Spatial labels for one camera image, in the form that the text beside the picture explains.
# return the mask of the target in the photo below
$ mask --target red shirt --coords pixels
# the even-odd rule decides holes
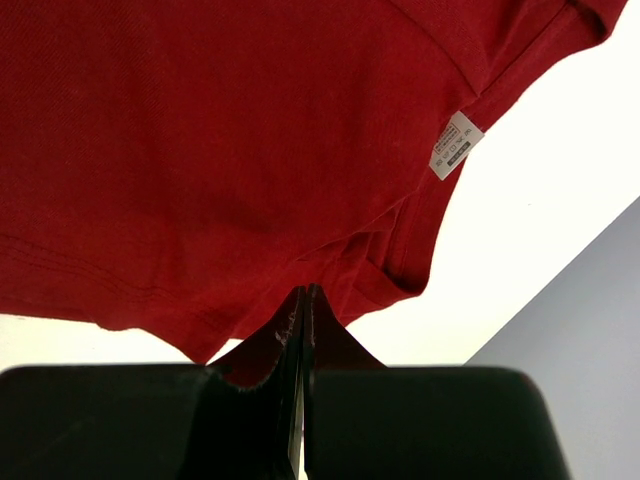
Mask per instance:
[[[323,285],[419,295],[481,130],[625,0],[0,2],[0,311],[143,328],[206,362]]]

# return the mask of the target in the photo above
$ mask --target red cloth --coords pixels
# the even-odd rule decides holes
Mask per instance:
[[[143,328],[206,362],[323,285],[419,295],[486,131],[624,0],[0,2],[0,311]]]

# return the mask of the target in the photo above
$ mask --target white label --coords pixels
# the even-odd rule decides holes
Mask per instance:
[[[444,180],[467,158],[482,137],[484,133],[462,112],[457,112],[433,146],[429,166],[440,180]]]

